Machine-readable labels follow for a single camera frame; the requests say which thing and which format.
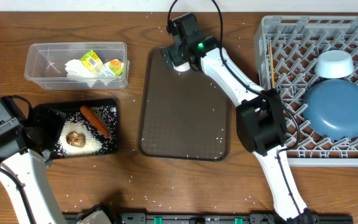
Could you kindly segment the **orange carrot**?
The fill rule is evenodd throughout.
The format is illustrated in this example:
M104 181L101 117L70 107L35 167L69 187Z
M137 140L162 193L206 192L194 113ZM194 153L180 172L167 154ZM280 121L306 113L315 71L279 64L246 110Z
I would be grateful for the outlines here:
M110 132L107 127L101 122L101 120L96 116L96 114L87 106L80 107L81 114L89 121L100 133L102 133L107 138L110 137Z

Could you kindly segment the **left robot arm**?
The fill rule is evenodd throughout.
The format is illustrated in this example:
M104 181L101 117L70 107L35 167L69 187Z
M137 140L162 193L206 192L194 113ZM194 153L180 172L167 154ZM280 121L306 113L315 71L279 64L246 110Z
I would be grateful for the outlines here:
M66 114L50 105L29 107L25 115L17 95L0 98L0 183L19 223L113 223L102 206L64 214L48 182L46 168L55 157L55 143Z

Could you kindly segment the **light blue bowl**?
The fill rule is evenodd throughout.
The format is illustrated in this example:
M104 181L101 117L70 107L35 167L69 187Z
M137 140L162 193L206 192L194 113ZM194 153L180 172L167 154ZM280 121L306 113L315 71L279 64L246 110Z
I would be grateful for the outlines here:
M322 78L344 78L354 72L354 64L350 53L330 50L318 56L314 71Z

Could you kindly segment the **green snack wrapper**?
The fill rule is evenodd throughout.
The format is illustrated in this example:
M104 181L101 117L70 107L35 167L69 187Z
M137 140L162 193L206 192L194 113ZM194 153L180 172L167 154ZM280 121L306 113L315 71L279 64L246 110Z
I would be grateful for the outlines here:
M94 50L85 53L80 62L97 77L119 77L124 71L123 62L113 59L103 63Z

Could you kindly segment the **dark blue plate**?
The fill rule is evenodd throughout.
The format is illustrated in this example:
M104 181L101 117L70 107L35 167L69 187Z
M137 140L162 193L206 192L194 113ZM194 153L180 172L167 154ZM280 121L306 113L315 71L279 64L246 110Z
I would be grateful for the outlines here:
M358 136L358 86L340 79L323 81L303 97L310 128L332 140Z

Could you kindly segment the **white plastic cup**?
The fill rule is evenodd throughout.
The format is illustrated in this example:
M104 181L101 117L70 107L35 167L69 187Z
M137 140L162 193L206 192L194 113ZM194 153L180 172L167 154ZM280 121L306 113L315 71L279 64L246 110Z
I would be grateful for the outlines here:
M190 69L190 64L187 62L179 66L174 66L173 69L178 72L186 72Z

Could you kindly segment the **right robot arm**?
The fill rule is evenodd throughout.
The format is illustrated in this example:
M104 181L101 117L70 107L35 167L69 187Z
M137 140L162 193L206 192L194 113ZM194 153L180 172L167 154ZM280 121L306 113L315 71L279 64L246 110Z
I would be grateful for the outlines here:
M312 223L311 212L297 189L288 165L286 117L291 113L275 89L265 90L230 59L222 40L206 37L189 12L168 18L166 30L174 43L162 49L168 68L184 65L214 80L236 107L236 129L241 144L261 165L273 197L275 213L285 223Z

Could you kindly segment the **white napkin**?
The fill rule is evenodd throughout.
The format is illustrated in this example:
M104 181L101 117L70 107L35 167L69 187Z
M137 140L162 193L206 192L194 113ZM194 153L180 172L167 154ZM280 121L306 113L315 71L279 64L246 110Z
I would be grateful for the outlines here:
M69 78L96 78L78 59L68 61L65 64L65 70Z

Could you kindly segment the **wooden chopstick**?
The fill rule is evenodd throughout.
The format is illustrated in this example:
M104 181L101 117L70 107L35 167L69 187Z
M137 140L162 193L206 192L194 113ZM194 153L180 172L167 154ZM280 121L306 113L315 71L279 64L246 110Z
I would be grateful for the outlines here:
M270 74L271 74L271 82L272 82L272 89L275 89L275 75L274 75L274 59L273 59L273 47L272 43L269 43L269 53L270 53Z

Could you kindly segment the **golden brown food scrap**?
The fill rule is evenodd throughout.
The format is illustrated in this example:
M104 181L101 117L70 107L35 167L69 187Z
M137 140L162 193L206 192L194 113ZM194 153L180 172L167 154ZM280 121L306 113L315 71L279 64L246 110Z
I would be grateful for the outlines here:
M66 136L66 141L73 147L84 147L86 143L85 135L82 133L70 132Z

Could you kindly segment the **white rice pile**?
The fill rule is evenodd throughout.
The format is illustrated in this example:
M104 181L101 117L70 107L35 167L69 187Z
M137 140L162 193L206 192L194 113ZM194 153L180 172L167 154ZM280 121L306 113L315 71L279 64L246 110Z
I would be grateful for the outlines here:
M94 106L90 108L107 127L110 137L100 133L80 111L68 114L61 135L55 144L58 158L111 154L117 150L117 108L115 106ZM85 135L84 147L73 147L66 141L70 132Z

